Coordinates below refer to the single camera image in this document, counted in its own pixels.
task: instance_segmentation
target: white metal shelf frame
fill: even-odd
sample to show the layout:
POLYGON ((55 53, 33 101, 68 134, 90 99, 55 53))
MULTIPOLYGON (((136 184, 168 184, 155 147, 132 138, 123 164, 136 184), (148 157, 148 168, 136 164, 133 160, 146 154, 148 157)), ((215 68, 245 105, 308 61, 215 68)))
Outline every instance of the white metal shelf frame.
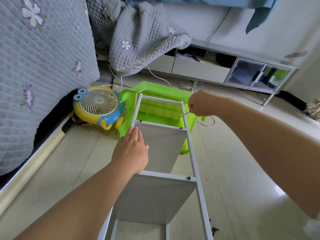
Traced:
MULTIPOLYGON (((134 219, 137 219, 138 222, 165 224, 166 225, 165 236, 166 236, 166 240, 169 240, 169 222, 174 217, 174 215, 178 212, 178 210, 181 208, 181 206, 184 204, 184 202, 187 200, 187 198, 189 197, 189 195, 192 193, 192 191, 194 189, 196 189, 196 192, 197 192, 198 204, 199 204, 200 215, 201 215, 201 219, 202 219, 202 226, 203 226, 205 240, 213 240, 209 217, 208 217, 208 212, 207 212, 206 203, 205 203, 205 197, 203 194, 202 185, 201 185, 201 181, 200 181, 200 175, 199 175, 198 166, 197 166, 197 162, 196 162, 196 157, 195 157, 195 153, 194 153, 194 149, 193 149, 193 145, 192 145, 191 133, 189 130, 189 125, 188 125, 188 120, 187 120, 188 115, 183 116, 185 128, 174 127, 174 126, 163 125, 163 124, 156 124, 156 123, 145 122, 145 121, 138 121, 136 119, 138 116, 138 111, 139 111, 139 107, 140 107, 140 103, 141 103, 142 98, 147 99, 147 100, 159 101, 159 102, 163 102, 163 103, 180 104, 181 105, 181 112, 182 112, 182 114, 185 114, 186 111, 184 108, 183 101, 179 102, 179 101, 172 101, 172 100, 167 100, 167 99, 162 99, 162 98, 157 98, 157 97, 145 96, 142 93, 140 93, 138 100, 137 100, 137 104, 136 104, 136 108, 135 108, 135 112, 134 112, 131 126, 135 126, 135 125, 137 125, 138 127, 145 126, 148 128, 163 129, 163 130, 169 131, 169 133, 174 132, 179 135, 180 134, 185 135, 185 138, 187 139, 187 143, 189 146, 189 154, 190 154, 190 159, 191 159, 193 176, 192 177, 182 176, 182 175, 175 175, 175 174, 163 173, 163 172, 158 172, 158 171, 146 171, 146 170, 142 171, 140 174, 134 175, 132 177, 132 179, 129 181, 128 185, 126 186, 126 187, 129 187, 129 189, 125 188, 123 190, 122 194, 124 194, 124 195, 120 195, 116 204, 111 209, 105 223, 103 224, 103 226, 100 230, 98 240, 103 240, 106 237, 108 225, 109 225, 110 218, 111 218, 111 213, 115 214, 115 222, 113 225, 111 238, 110 238, 111 240, 114 240, 118 221, 123 220, 123 221, 134 221, 135 222, 134 219), (159 212, 162 212, 162 211, 164 211, 164 212, 167 211, 168 213, 174 212, 173 216, 168 217, 168 214, 164 214, 165 217, 163 217, 160 214, 160 215, 155 215, 154 219, 153 219, 153 216, 150 216, 150 215, 146 217, 146 212, 149 212, 150 209, 144 210, 143 207, 147 207, 147 206, 143 203, 141 203, 141 204, 137 203, 134 205, 135 208, 132 209, 135 212, 134 214, 130 214, 128 212, 129 211, 128 209, 122 209, 123 206, 125 206, 125 204, 129 204, 130 206, 132 206, 132 204, 137 202, 137 197, 139 197, 139 196, 136 191, 139 191, 139 190, 135 190, 136 189, 135 187, 137 187, 137 189, 138 189, 142 185, 142 182, 149 184, 148 189, 150 189, 150 185, 152 185, 152 183, 154 183, 155 188, 157 187, 157 185, 161 185, 160 189, 161 190, 165 189, 165 190, 163 193, 159 192, 159 195, 162 196, 164 194, 164 197, 167 197, 167 200, 171 200, 171 198, 174 197, 174 195, 171 195, 171 193, 166 195, 165 194, 166 190, 168 190, 168 188, 170 188, 170 187, 167 187, 167 186, 163 187, 163 184, 172 185, 172 192, 177 191, 177 189, 179 190, 179 187, 181 186, 180 190, 182 193, 179 193, 179 196, 180 195, 183 195, 183 196, 180 199, 177 199, 176 197, 173 199, 174 203, 175 203, 174 206, 171 206, 171 204, 169 204, 169 205, 168 204, 167 205, 160 204, 160 206, 159 206, 159 212)), ((166 170, 170 170, 170 172, 171 172, 171 169, 174 165, 176 158, 174 159, 173 164, 172 164, 172 162, 171 163, 168 163, 167 161, 163 162, 163 163, 169 164, 169 168, 166 168, 166 170)), ((151 197, 150 199, 147 199, 147 201, 152 201, 152 200, 154 200, 154 196, 151 197)))

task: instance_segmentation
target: baseboard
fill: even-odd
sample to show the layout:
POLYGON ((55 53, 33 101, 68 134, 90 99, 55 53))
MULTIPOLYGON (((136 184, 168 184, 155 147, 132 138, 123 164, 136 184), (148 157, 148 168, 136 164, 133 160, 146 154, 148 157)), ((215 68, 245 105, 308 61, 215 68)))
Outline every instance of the baseboard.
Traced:
POLYGON ((290 92, 280 91, 280 93, 276 94, 275 96, 284 99, 285 101, 292 104, 294 107, 298 108, 301 111, 304 111, 306 109, 307 103, 297 98, 290 92))

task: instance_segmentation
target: fingers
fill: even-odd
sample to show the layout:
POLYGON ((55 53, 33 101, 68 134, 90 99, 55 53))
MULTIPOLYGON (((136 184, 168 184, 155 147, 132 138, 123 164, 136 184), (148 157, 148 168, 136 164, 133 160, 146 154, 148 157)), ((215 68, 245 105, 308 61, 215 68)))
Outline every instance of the fingers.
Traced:
POLYGON ((131 136, 130 136, 130 140, 131 141, 137 141, 138 140, 138 127, 135 126, 131 132, 131 136))
POLYGON ((141 131, 138 131, 138 142, 142 142, 144 144, 141 131))
POLYGON ((126 135, 125 135, 125 137, 124 137, 124 141, 128 141, 128 140, 130 140, 130 137, 131 137, 131 133, 132 133, 132 131, 133 131, 133 126, 130 126, 129 127, 129 129, 128 129, 128 131, 127 131, 127 133, 126 133, 126 135))

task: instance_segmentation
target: cabinet drawer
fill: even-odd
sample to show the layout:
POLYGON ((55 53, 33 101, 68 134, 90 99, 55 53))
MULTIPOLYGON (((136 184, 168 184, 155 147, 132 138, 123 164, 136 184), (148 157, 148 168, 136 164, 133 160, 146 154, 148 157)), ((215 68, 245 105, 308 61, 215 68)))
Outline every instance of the cabinet drawer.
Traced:
POLYGON ((172 74, 223 83, 230 68, 176 57, 172 74))
POLYGON ((157 71, 157 72, 166 72, 171 73, 172 66, 174 65, 174 57, 162 55, 151 62, 148 66, 150 70, 157 71))

